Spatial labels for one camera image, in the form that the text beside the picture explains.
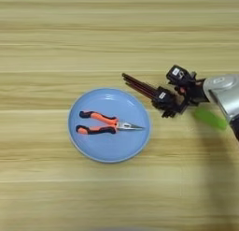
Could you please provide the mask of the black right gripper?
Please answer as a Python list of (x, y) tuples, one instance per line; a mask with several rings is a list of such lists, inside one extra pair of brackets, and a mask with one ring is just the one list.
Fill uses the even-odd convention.
[(204, 79), (196, 79), (196, 73), (179, 72), (179, 83), (175, 90), (183, 96), (181, 104), (174, 104), (170, 116), (175, 117), (182, 114), (188, 106), (198, 106), (200, 103), (208, 102), (205, 96)]

